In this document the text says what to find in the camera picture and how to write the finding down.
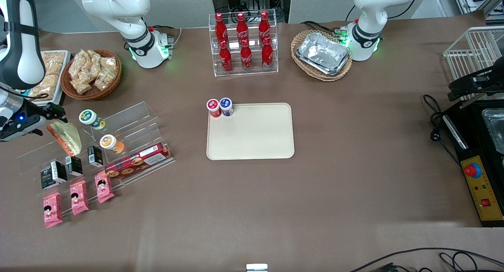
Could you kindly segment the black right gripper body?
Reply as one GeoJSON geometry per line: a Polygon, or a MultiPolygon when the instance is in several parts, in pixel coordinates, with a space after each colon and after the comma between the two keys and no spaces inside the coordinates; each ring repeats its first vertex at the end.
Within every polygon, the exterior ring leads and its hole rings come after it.
{"type": "Polygon", "coordinates": [[[47,121],[47,114],[44,109],[31,102],[24,102],[14,113],[14,127],[16,128],[38,128],[47,121]]]}

